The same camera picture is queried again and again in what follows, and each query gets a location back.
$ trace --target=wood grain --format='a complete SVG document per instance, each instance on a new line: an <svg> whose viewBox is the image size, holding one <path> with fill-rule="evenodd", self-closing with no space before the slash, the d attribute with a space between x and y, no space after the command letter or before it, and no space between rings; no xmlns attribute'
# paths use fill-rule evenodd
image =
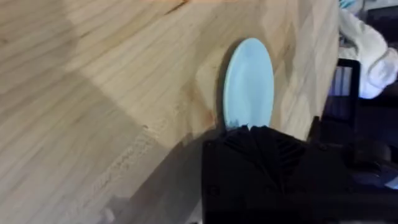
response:
<svg viewBox="0 0 398 224"><path fill-rule="evenodd" d="M336 65L337 8L0 0L0 223L186 222L236 44L269 49L272 127L303 139Z"/></svg>

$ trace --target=black device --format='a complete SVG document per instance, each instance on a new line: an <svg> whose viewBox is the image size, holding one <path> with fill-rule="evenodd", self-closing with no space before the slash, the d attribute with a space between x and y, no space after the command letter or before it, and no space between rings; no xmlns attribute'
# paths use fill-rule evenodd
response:
<svg viewBox="0 0 398 224"><path fill-rule="evenodd" d="M203 221L394 222L398 194L384 183L397 170L355 145L304 142L268 127L242 127L203 145Z"/></svg>

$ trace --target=plate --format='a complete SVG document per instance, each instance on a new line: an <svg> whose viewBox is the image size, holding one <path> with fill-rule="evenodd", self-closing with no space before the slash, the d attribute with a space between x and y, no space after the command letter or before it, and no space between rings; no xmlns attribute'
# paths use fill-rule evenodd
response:
<svg viewBox="0 0 398 224"><path fill-rule="evenodd" d="M274 72L264 44L242 41L226 72L223 111L226 129L268 126L274 104Z"/></svg>

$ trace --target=white fabric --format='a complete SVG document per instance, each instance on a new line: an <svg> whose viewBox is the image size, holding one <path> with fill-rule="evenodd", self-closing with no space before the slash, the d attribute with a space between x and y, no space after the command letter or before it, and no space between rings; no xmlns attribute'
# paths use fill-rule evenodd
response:
<svg viewBox="0 0 398 224"><path fill-rule="evenodd" d="M398 53L383 36L345 9L340 9L340 32L354 47L340 48L339 57L361 63L359 96L371 99L397 79Z"/></svg>

